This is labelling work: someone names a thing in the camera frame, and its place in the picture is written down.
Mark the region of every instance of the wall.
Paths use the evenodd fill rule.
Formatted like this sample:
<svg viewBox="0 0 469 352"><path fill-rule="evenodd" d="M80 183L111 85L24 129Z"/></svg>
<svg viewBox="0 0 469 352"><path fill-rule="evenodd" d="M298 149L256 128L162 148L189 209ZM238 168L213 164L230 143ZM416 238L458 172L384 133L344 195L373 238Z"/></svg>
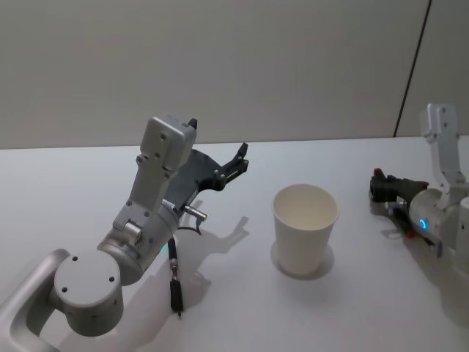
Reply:
<svg viewBox="0 0 469 352"><path fill-rule="evenodd" d="M434 0L398 136L419 136L419 113L428 103L452 103L459 132L469 134L469 1Z"/></svg>
<svg viewBox="0 0 469 352"><path fill-rule="evenodd" d="M426 0L3 0L0 147L391 136Z"/></svg>

